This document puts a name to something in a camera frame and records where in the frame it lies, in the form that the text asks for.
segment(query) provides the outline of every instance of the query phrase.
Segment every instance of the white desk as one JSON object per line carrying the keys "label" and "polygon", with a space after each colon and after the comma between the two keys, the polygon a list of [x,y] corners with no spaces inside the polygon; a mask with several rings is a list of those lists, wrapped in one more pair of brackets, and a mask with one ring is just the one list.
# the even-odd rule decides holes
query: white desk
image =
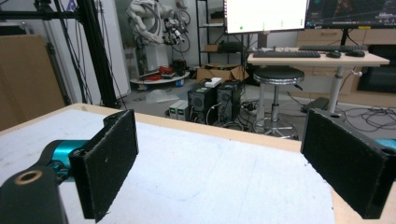
{"label": "white desk", "polygon": [[317,67],[337,67],[337,74],[335,74],[334,79],[332,80],[332,91],[328,106],[328,110],[333,113],[337,104],[338,93],[341,88],[345,66],[356,65],[376,67],[381,64],[388,64],[389,60],[366,52],[366,55],[363,58],[348,57],[342,53],[342,56],[339,59],[328,58],[325,54],[321,54],[320,58],[253,58],[253,54],[250,54],[247,58],[247,62],[252,63],[253,65],[307,65]]}
{"label": "white desk", "polygon": [[[82,117],[84,117],[83,119],[88,118],[89,125],[76,127],[79,130],[77,133],[70,131],[65,132],[63,126],[76,126],[77,124],[70,121],[69,124],[67,124],[67,120],[56,119],[55,121],[57,122],[55,122],[55,124],[59,130],[49,129],[49,126],[44,126],[43,130],[33,129],[31,132],[35,140],[38,142],[43,139],[47,139],[49,136],[51,138],[57,138],[58,136],[56,134],[58,134],[59,131],[63,134],[67,134],[69,137],[74,135],[73,137],[78,136],[79,139],[88,139],[90,134],[95,134],[101,127],[103,127],[101,123],[101,118],[103,116],[118,112],[118,110],[115,109],[93,105],[70,105],[38,119],[28,121],[0,132],[0,184],[2,184],[9,176],[30,166],[32,162],[39,157],[42,150],[41,147],[35,146],[37,147],[35,148],[33,145],[26,146],[23,141],[26,141],[27,138],[32,136],[20,136],[21,133],[19,131],[25,128],[36,127],[36,125],[40,124],[43,126],[44,119],[57,118],[61,113],[69,112],[70,110],[86,111],[86,115]],[[264,191],[264,189],[252,194],[252,189],[257,190],[257,184],[264,181],[264,179],[262,179],[263,176],[261,175],[261,173],[265,171],[264,167],[267,167],[268,169],[268,166],[266,166],[267,163],[256,163],[255,161],[260,161],[265,159],[265,157],[269,157],[267,153],[268,149],[278,149],[276,154],[291,153],[295,154],[291,155],[292,157],[299,157],[301,156],[299,153],[301,147],[300,142],[142,114],[135,114],[135,117],[139,125],[137,129],[138,140],[142,140],[139,142],[140,153],[136,158],[134,167],[124,182],[119,195],[110,207],[109,214],[106,215],[100,223],[302,223],[300,219],[296,219],[297,216],[291,217],[291,220],[286,222],[275,222],[265,219],[266,217],[278,217],[279,220],[285,220],[282,219],[283,216],[290,214],[290,211],[278,211],[275,216],[274,214],[271,216],[270,211],[261,210],[265,205],[269,205],[270,207],[272,206],[271,204],[267,204],[271,199],[264,198],[255,200],[255,198],[262,196],[262,191]],[[196,141],[190,138],[184,138],[182,141],[183,144],[179,145],[181,147],[177,148],[175,147],[177,144],[174,142],[175,137],[170,137],[165,140],[165,142],[160,142],[161,147],[153,148],[147,146],[147,144],[151,143],[143,141],[143,139],[147,139],[146,135],[153,133],[150,132],[150,130],[159,129],[169,132],[173,130],[182,131],[182,134],[185,136],[190,136],[192,134],[199,139],[209,139],[210,145],[214,147],[202,148],[202,151],[194,151],[192,149],[194,147],[193,144]],[[153,137],[150,138],[152,139],[152,142],[159,142],[160,138],[158,136],[156,137],[155,133],[154,136],[151,137]],[[232,143],[234,144],[234,147],[221,148],[222,142]],[[11,147],[14,145],[21,145],[20,150],[16,150],[15,147]],[[262,148],[262,151],[257,149],[250,150],[251,147]],[[163,153],[164,150],[171,150],[169,152],[172,153]],[[241,150],[245,150],[246,153],[238,153]],[[192,151],[194,151],[193,154],[201,154],[202,156],[199,158],[189,156]],[[183,160],[188,160],[188,165],[190,167],[179,169],[178,166],[180,164],[186,163]],[[228,167],[230,165],[230,161],[243,161],[243,163],[236,163],[239,165],[242,164],[242,166],[231,166],[232,171],[227,175],[215,175],[219,169]],[[277,164],[279,164],[279,167],[282,167],[282,164],[287,162],[288,161],[278,161]],[[201,172],[192,173],[192,171],[196,170],[200,170]],[[245,170],[249,170],[249,173],[253,175],[246,175]],[[171,175],[174,174],[173,171],[177,171],[177,173],[183,177],[182,180],[184,181],[180,182],[177,180],[177,175]],[[293,174],[291,170],[285,170],[280,173],[280,175],[292,177],[290,174]],[[234,178],[239,181],[232,182],[230,185],[230,180]],[[194,185],[193,181],[196,181],[196,179],[204,181],[198,182],[201,185]],[[289,189],[293,189],[293,194],[302,194],[302,191],[298,190],[295,186],[291,186],[290,182],[287,181],[283,184],[286,187],[289,186]],[[66,214],[69,217],[69,222],[93,223],[92,220],[84,220],[82,218],[78,196],[73,185],[73,183],[63,183],[61,185],[62,198],[64,200]],[[195,194],[195,191],[191,191],[191,189],[186,188],[186,186],[199,189],[200,191],[198,194]],[[227,195],[227,191],[225,191],[225,189],[241,192],[240,188],[245,189],[246,194],[231,194],[230,197],[224,197],[224,195]],[[290,194],[290,192],[274,190],[275,191],[273,193],[279,194],[280,196]],[[177,198],[179,195],[190,195],[191,197]],[[180,205],[188,204],[185,203],[188,201],[196,202],[193,205],[198,203],[198,205],[203,204],[208,207],[217,207],[220,208],[220,211],[206,209],[206,213],[203,213],[202,210],[195,210],[193,207],[188,207],[187,205],[181,206],[180,208]],[[295,204],[292,200],[289,201],[289,205],[291,208],[295,206],[307,206],[307,204]],[[325,205],[322,204],[318,208],[314,209],[319,209],[317,211],[321,212],[320,209],[324,209],[324,207]],[[362,220],[359,215],[333,191],[331,210],[333,210],[336,224],[395,223],[396,214],[394,211],[396,211],[396,186],[394,185],[392,187],[392,191],[390,192],[382,217],[379,220]],[[224,211],[240,211],[240,213],[231,213],[228,214],[228,216],[224,216],[225,214],[222,213]],[[304,212],[305,215],[312,212],[315,213],[315,211],[305,210],[302,212]],[[227,222],[227,220],[230,220],[230,217],[239,217],[239,215],[248,214],[256,214],[256,216],[250,216],[250,221],[238,222],[238,219],[234,219],[233,222]],[[240,220],[247,219],[246,217],[241,216]]]}

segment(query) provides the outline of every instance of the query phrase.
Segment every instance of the gray floor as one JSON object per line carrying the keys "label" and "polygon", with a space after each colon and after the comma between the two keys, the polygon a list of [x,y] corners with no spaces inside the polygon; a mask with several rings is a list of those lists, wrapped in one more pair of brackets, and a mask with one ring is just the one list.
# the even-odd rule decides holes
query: gray floor
{"label": "gray floor", "polygon": [[[147,103],[146,96],[152,94],[156,91],[163,91],[168,97],[178,97],[182,100],[187,100],[187,92],[196,83],[195,79],[185,79],[183,87],[177,87],[174,82],[149,85],[148,90],[139,91],[135,85],[132,86],[132,92],[123,98],[123,101],[128,109],[133,109],[137,113],[143,113],[148,115],[153,115],[157,117],[165,118],[165,111],[168,109],[169,105],[173,104],[177,100],[170,100],[162,103]],[[244,94],[241,96],[241,101],[254,101],[259,98],[259,87],[246,85]],[[265,112],[266,117],[269,117],[271,110],[271,103],[273,99],[273,92],[271,88],[268,88],[265,93]],[[281,92],[279,94],[279,113],[280,117],[293,123],[297,128],[297,133],[300,138],[304,134],[305,125],[305,113],[300,111],[302,105],[297,103],[295,100],[301,104],[308,104],[312,99],[292,99],[286,92]],[[396,115],[395,108],[390,108],[389,110],[383,108],[371,108],[361,105],[345,105],[338,104],[336,108],[336,113],[340,114],[342,117],[340,119],[348,121],[351,125],[360,130],[361,133],[367,135],[370,138],[393,138],[396,139]],[[241,112],[243,118],[248,118],[250,122],[256,120],[256,111],[249,111],[248,114]],[[382,128],[376,128],[377,124],[382,125]],[[229,128],[240,129],[238,126],[231,126]]]}

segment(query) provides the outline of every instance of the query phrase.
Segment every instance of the computer monitor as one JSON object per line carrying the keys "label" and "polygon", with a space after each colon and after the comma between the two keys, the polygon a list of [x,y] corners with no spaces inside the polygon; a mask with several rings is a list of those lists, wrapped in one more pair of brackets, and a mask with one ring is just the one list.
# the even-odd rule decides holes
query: computer monitor
{"label": "computer monitor", "polygon": [[303,30],[307,0],[224,0],[227,34]]}
{"label": "computer monitor", "polygon": [[394,29],[396,0],[310,0],[306,29]]}

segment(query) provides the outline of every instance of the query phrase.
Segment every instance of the stool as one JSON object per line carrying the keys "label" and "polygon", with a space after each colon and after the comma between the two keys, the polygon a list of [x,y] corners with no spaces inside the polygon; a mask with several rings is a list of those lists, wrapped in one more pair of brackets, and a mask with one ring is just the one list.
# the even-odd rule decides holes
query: stool
{"label": "stool", "polygon": [[[267,135],[279,136],[281,138],[298,139],[297,131],[292,123],[278,118],[278,93],[281,85],[297,85],[297,83],[304,80],[304,72],[289,66],[266,66],[254,72],[254,79],[260,82],[260,99],[259,110],[253,129],[256,133],[263,133]],[[264,85],[275,85],[274,101],[272,104],[271,118],[264,116],[263,108],[264,102]]]}

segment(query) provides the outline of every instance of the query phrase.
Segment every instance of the floor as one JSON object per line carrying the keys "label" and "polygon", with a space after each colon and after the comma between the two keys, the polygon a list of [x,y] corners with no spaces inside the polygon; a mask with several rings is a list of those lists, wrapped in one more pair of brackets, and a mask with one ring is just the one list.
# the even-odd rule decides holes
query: floor
{"label": "floor", "polygon": [[[186,78],[182,87],[177,87],[175,82],[147,85],[146,91],[139,91],[137,86],[132,86],[132,92],[123,98],[124,107],[133,109],[137,113],[148,114],[157,117],[166,117],[169,105],[178,99],[187,100],[187,92],[196,84],[195,79]],[[241,102],[255,102],[259,98],[260,88],[254,85],[245,85]],[[296,126],[299,139],[304,135],[305,113],[301,112],[302,105],[308,104],[313,99],[291,98],[287,92],[279,93],[279,114],[284,120]],[[265,116],[270,116],[273,101],[273,90],[265,90]],[[370,138],[396,139],[396,108],[371,108],[362,105],[338,104],[335,113],[340,119],[349,123],[361,133]],[[242,111],[235,121],[244,126],[251,126],[256,120],[256,110]],[[227,128],[241,130],[240,125]]]}

